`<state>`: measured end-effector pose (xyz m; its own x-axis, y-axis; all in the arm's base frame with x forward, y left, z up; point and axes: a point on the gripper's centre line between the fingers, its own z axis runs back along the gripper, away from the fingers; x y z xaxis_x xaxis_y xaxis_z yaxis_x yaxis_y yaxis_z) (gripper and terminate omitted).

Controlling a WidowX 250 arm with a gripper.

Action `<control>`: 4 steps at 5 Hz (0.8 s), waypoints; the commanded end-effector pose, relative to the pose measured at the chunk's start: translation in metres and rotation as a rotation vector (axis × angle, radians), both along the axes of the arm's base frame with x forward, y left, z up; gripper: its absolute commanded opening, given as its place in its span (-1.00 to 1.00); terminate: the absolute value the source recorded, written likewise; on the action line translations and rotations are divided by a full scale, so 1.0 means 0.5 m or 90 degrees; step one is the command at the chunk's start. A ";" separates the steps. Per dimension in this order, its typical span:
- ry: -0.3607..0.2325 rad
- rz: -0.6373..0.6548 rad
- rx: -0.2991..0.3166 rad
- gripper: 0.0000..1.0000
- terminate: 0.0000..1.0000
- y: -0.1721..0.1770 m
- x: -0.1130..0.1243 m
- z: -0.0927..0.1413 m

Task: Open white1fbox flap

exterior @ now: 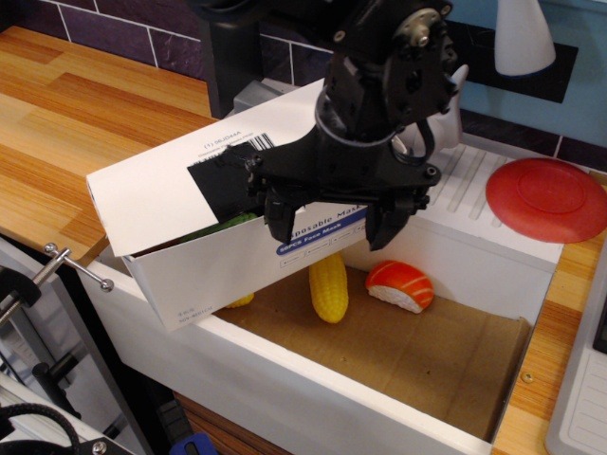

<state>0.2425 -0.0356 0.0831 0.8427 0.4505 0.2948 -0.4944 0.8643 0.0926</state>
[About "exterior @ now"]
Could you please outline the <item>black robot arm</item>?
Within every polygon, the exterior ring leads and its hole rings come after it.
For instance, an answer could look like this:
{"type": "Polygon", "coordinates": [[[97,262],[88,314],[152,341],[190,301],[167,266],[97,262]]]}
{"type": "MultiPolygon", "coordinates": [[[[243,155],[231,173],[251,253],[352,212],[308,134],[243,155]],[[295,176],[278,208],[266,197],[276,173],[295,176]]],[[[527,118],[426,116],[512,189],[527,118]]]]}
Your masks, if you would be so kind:
{"type": "Polygon", "coordinates": [[[192,165],[219,222],[250,210],[289,244],[296,211],[313,202],[362,205],[370,248],[388,245],[429,203],[439,171],[428,120],[458,88],[448,1],[193,1],[201,19],[241,27],[262,19],[332,51],[305,136],[257,150],[249,143],[192,165]]]}

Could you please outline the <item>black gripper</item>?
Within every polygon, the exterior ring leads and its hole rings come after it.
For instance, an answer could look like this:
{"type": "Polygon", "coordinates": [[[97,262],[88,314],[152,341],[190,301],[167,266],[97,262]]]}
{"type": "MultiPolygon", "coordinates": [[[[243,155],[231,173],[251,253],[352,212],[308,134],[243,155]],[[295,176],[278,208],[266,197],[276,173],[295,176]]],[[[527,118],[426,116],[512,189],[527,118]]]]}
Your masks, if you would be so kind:
{"type": "Polygon", "coordinates": [[[313,128],[303,137],[247,159],[248,192],[265,199],[271,236],[290,242],[295,213],[311,202],[367,206],[366,240],[383,249],[429,204],[441,172],[425,157],[407,157],[391,136],[375,142],[337,138],[313,128]]]}

